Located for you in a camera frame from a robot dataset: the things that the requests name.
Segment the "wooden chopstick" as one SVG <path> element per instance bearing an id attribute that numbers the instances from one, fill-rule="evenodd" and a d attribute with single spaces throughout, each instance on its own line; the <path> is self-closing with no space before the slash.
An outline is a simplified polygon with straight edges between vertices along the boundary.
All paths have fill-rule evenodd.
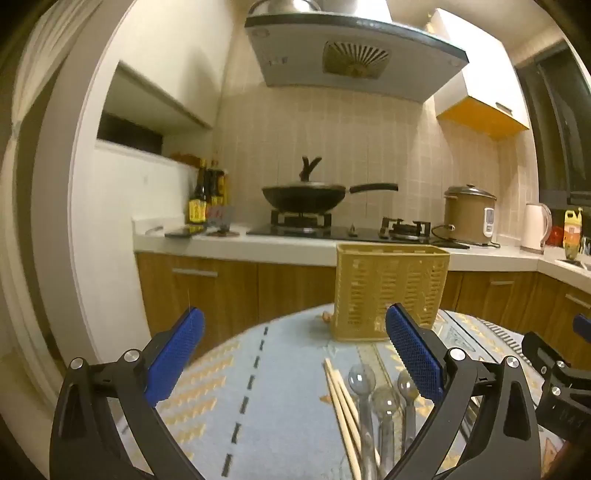
<path id="1" fill-rule="evenodd" d="M 355 421 L 356 430 L 360 434 L 360 417 L 358 407 L 356 406 L 356 402 L 353 401 L 351 393 L 349 393 L 348 388 L 346 388 L 345 381 L 342 378 L 341 373 L 339 373 L 339 370 L 332 368 L 332 377 L 334 377 L 335 382 L 339 385 L 339 391 L 341 391 L 342 397 L 344 397 L 346 408 L 348 408 L 349 410 L 349 416 L 351 416 L 352 419 Z"/>
<path id="2" fill-rule="evenodd" d="M 332 406 L 335 410 L 335 418 L 337 418 L 339 432 L 341 432 L 346 457 L 349 461 L 349 469 L 351 469 L 353 479 L 361 480 L 362 468 L 359 459 L 361 439 L 359 430 L 356 428 L 355 419 L 353 419 L 353 415 L 349 411 L 345 395 L 342 393 L 341 387 L 339 387 L 339 381 L 337 380 L 337 376 L 335 376 L 335 370 L 332 368 L 329 358 L 325 358 L 324 360 L 324 369 L 329 388 L 329 396 L 331 397 Z"/>
<path id="3" fill-rule="evenodd" d="M 329 386 L 329 396 L 332 407 L 335 410 L 339 433 L 346 451 L 346 459 L 349 461 L 351 471 L 360 470 L 360 457 L 362 453 L 361 427 L 359 411 L 353 397 L 341 373 L 332 366 L 331 360 L 324 360 L 325 377 Z"/>

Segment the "clear plastic spoon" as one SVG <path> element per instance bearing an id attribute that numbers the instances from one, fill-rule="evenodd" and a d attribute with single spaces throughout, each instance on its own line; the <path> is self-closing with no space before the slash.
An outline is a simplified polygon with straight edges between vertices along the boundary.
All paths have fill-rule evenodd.
<path id="1" fill-rule="evenodd" d="M 376 387 L 375 374 L 367 364 L 354 365 L 348 374 L 348 383 L 359 401 L 362 478 L 377 479 L 374 427 L 370 396 Z"/>
<path id="2" fill-rule="evenodd" d="M 415 401 L 419 397 L 419 391 L 407 370 L 398 375 L 397 386 L 405 401 L 403 452 L 406 452 L 417 435 Z"/>
<path id="3" fill-rule="evenodd" d="M 397 411 L 396 398 L 387 385 L 378 387 L 372 396 L 373 407 L 378 417 L 378 453 L 380 455 L 379 474 L 381 479 L 394 468 L 394 414 Z"/>

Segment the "yellow oil bottle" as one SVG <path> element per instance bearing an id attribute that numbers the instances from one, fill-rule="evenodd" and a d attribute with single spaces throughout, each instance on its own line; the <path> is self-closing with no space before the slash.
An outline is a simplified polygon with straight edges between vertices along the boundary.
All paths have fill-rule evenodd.
<path id="1" fill-rule="evenodd" d="M 567 260 L 574 261 L 579 253 L 582 235 L 582 209 L 566 210 L 563 225 L 563 249 Z"/>

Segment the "white electric kettle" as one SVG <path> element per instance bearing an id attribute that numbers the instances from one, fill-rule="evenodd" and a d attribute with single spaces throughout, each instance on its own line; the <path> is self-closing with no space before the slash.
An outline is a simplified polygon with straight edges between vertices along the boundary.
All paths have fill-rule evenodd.
<path id="1" fill-rule="evenodd" d="M 542 254 L 552 228 L 551 210 L 543 203 L 525 206 L 520 247 Z"/>

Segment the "brown rice cooker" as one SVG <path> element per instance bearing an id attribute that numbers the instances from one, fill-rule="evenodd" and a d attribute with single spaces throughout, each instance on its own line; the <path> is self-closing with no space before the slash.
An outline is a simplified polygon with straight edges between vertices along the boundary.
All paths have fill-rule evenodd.
<path id="1" fill-rule="evenodd" d="M 493 240 L 497 197 L 472 184 L 450 186 L 445 194 L 444 225 L 455 241 L 487 245 Z"/>

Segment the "light blue patterned tablecloth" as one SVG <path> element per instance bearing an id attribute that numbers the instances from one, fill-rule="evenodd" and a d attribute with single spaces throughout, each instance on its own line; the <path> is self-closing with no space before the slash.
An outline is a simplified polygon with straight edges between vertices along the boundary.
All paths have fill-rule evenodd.
<path id="1" fill-rule="evenodd" d="M 404 366 L 387 341 L 341 343 L 312 308 L 239 334 L 186 368 L 157 412 L 208 479 L 347 479 L 325 366 L 373 368 L 394 385 Z"/>

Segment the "wooden base cabinets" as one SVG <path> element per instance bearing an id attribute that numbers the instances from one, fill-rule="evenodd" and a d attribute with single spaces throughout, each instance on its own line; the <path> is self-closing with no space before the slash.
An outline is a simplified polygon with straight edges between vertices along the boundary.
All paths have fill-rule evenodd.
<path id="1" fill-rule="evenodd" d="M 151 334 L 167 330 L 193 306 L 206 319 L 202 356 L 250 327 L 332 303 L 335 268 L 191 258 L 135 256 Z M 442 308 L 518 333 L 534 331 L 572 366 L 590 366 L 590 345 L 573 330 L 590 314 L 590 293 L 538 272 L 451 272 Z"/>

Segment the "tan plastic utensil basket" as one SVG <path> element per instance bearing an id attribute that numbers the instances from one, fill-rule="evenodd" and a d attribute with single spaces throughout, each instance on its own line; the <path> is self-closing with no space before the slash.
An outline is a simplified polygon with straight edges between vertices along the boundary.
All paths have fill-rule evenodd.
<path id="1" fill-rule="evenodd" d="M 395 303 L 419 326 L 432 327 L 449 264 L 450 254 L 430 245 L 339 244 L 332 337 L 342 342 L 386 339 L 386 312 Z"/>

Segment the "grey phone stand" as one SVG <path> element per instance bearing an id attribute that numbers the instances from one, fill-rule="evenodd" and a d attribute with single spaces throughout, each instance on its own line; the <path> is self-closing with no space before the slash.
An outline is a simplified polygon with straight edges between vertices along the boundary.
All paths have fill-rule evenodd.
<path id="1" fill-rule="evenodd" d="M 207 211 L 207 229 L 205 235 L 218 238 L 238 237 L 239 233 L 231 229 L 232 218 L 232 206 L 211 206 Z"/>

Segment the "dark soy sauce bottle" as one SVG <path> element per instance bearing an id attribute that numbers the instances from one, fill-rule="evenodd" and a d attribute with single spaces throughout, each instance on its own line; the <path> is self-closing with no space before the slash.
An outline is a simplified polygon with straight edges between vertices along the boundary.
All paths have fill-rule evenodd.
<path id="1" fill-rule="evenodd" d="M 190 224 L 204 224 L 206 222 L 206 162 L 198 159 L 197 183 L 188 202 L 187 219 Z"/>

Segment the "gas stove cooktop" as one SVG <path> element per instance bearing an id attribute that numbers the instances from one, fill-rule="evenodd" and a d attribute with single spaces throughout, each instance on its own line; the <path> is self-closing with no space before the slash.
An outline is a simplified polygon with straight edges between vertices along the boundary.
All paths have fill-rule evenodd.
<path id="1" fill-rule="evenodd" d="M 295 214 L 271 211 L 270 223 L 252 228 L 253 236 L 294 237 L 318 240 L 335 240 L 367 243 L 397 243 L 432 245 L 439 248 L 469 249 L 466 244 L 436 237 L 431 233 L 431 223 L 384 217 L 379 228 L 362 228 L 354 224 L 335 226 L 332 215 Z"/>

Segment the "dark vinegar bottle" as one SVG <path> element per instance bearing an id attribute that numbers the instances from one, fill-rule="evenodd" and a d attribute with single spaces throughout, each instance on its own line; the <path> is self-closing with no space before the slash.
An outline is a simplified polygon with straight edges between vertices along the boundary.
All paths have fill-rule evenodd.
<path id="1" fill-rule="evenodd" d="M 208 168 L 208 195 L 211 206 L 225 206 L 228 204 L 228 171 L 219 166 L 217 160 L 211 161 Z"/>

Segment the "black wok with lid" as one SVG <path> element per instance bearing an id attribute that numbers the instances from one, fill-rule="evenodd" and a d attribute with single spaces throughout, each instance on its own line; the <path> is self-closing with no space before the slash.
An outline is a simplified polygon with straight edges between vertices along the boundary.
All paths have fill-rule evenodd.
<path id="1" fill-rule="evenodd" d="M 346 187 L 341 184 L 311 181 L 311 172 L 322 161 L 322 157 L 313 160 L 302 156 L 303 168 L 300 179 L 284 185 L 262 188 L 263 197 L 274 209 L 283 213 L 324 214 L 335 209 L 348 194 L 373 191 L 398 192 L 399 185 L 392 182 L 358 184 Z"/>

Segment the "grey range hood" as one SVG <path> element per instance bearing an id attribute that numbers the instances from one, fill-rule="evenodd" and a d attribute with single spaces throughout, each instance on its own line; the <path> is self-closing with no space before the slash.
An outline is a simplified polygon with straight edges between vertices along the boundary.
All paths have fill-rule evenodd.
<path id="1" fill-rule="evenodd" d="M 257 1 L 245 31 L 270 87 L 339 88 L 424 103 L 469 63 L 461 47 L 394 22 L 385 1 Z"/>

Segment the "white wall cabinet orange bottom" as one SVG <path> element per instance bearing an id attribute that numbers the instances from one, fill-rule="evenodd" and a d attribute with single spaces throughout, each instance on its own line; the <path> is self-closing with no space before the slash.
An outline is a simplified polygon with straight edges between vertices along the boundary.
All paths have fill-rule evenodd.
<path id="1" fill-rule="evenodd" d="M 520 82 L 503 44 L 438 8 L 429 30 L 462 48 L 469 63 L 434 95 L 436 116 L 501 140 L 530 128 Z"/>

